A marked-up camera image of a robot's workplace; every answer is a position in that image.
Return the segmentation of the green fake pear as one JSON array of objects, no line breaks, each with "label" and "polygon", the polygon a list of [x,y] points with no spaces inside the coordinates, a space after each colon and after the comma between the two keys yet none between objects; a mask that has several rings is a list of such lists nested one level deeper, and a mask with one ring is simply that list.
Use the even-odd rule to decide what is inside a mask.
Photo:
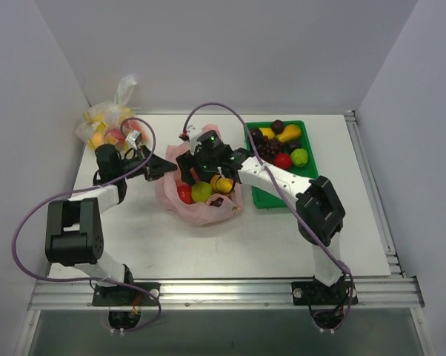
[{"label": "green fake pear", "polygon": [[191,197],[194,202],[207,202],[213,195],[213,188],[210,183],[197,182],[191,187]]}]

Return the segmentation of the dark red fake apple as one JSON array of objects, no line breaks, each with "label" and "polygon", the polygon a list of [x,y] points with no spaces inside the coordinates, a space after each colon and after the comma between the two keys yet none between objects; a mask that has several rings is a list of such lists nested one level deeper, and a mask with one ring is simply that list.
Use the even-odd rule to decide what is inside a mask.
[{"label": "dark red fake apple", "polygon": [[224,203],[224,198],[223,197],[218,197],[218,198],[212,200],[209,203],[209,206],[213,206],[213,207],[218,207],[219,208],[219,207],[222,206],[223,203]]}]

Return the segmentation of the pink plastic bag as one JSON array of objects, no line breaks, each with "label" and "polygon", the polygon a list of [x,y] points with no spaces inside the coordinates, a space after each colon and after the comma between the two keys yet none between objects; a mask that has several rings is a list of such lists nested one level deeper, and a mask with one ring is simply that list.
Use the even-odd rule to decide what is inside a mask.
[{"label": "pink plastic bag", "polygon": [[[195,202],[191,205],[187,205],[179,199],[177,193],[178,185],[183,185],[180,170],[177,169],[176,171],[166,173],[156,183],[156,198],[165,210],[173,211],[187,224],[203,226],[219,223],[231,219],[243,208],[240,184],[236,184],[235,190],[230,196],[213,194],[207,202]],[[209,206],[209,203],[218,197],[224,198],[222,206],[219,208]]]}]

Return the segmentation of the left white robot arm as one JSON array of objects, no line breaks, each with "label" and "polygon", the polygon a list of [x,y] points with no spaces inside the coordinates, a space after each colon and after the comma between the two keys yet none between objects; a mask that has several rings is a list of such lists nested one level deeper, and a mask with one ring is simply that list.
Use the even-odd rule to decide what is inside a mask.
[{"label": "left white robot arm", "polygon": [[145,146],[123,158],[111,144],[95,149],[98,170],[93,187],[67,200],[54,200],[47,207],[45,254],[50,263],[72,267],[92,277],[119,305],[136,296],[130,269],[104,250],[101,214],[121,204],[127,180],[143,176],[148,182],[173,172],[177,165],[155,156]]}]

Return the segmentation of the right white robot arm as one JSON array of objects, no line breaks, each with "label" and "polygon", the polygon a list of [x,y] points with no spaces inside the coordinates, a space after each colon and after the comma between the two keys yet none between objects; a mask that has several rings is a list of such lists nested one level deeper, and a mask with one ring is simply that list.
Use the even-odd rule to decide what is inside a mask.
[{"label": "right white robot arm", "polygon": [[277,168],[254,150],[233,150],[214,130],[200,131],[191,125],[180,138],[189,143],[188,151],[176,158],[183,182],[209,182],[218,174],[284,201],[297,220],[299,233],[312,245],[316,298],[323,303],[338,298],[338,280],[350,272],[341,261],[339,247],[346,212],[332,182],[323,176],[311,179]]}]

